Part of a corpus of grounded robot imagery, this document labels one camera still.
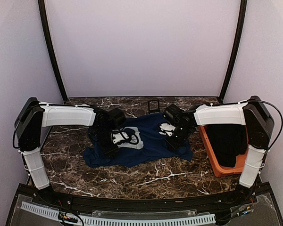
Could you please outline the blue printed t-shirt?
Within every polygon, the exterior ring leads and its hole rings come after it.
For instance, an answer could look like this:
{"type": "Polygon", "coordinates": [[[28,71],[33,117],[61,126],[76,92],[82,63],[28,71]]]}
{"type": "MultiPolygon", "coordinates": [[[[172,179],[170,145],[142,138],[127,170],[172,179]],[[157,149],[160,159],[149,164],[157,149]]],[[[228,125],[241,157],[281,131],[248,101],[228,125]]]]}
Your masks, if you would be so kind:
{"type": "Polygon", "coordinates": [[[85,148],[83,158],[91,168],[113,165],[133,167],[140,163],[170,157],[179,157],[190,161],[193,157],[193,152],[187,141],[176,151],[168,149],[166,144],[168,136],[159,134],[159,125],[162,123],[168,122],[161,113],[127,118],[119,129],[124,127],[134,129],[140,141],[137,145],[128,143],[117,145],[119,150],[114,158],[106,158],[104,156],[99,139],[92,134],[92,128],[89,128],[88,136],[93,147],[85,148]]]}

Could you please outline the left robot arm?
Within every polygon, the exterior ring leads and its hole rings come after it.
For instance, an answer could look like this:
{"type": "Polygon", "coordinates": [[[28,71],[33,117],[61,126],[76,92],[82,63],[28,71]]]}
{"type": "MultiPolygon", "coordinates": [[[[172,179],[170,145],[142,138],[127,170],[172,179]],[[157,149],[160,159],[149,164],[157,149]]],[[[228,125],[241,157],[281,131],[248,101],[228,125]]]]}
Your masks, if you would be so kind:
{"type": "Polygon", "coordinates": [[[48,187],[50,181],[41,157],[42,129],[52,126],[91,127],[96,141],[106,157],[118,151],[113,131],[125,122],[125,114],[115,108],[106,111],[92,105],[62,105],[40,102],[31,97],[27,100],[15,121],[13,147],[24,159],[39,198],[47,205],[57,202],[57,194],[48,187]]]}

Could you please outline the black brooch box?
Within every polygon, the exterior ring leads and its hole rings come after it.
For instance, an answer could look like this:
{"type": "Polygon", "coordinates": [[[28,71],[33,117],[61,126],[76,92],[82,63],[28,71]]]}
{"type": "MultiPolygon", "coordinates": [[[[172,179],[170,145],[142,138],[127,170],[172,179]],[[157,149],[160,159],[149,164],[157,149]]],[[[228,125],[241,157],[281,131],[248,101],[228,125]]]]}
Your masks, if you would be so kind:
{"type": "Polygon", "coordinates": [[[148,101],[148,114],[160,112],[160,101],[159,99],[148,101]]]}

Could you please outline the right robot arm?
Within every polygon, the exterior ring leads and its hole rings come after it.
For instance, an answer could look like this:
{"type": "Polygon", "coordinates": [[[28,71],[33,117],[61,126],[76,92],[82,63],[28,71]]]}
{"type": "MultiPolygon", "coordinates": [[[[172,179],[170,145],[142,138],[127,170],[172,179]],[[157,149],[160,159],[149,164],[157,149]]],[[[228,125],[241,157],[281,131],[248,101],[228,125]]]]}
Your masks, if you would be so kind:
{"type": "Polygon", "coordinates": [[[245,126],[248,135],[248,154],[239,180],[241,186],[231,195],[231,200],[235,204],[242,204],[248,199],[248,188],[255,184],[257,175],[265,165],[267,153],[274,145],[270,139],[275,122],[266,105],[274,106],[258,96],[234,103],[197,105],[188,110],[171,104],[163,112],[163,117],[174,126],[172,135],[166,139],[167,145],[173,151],[178,149],[199,126],[245,126]]]}

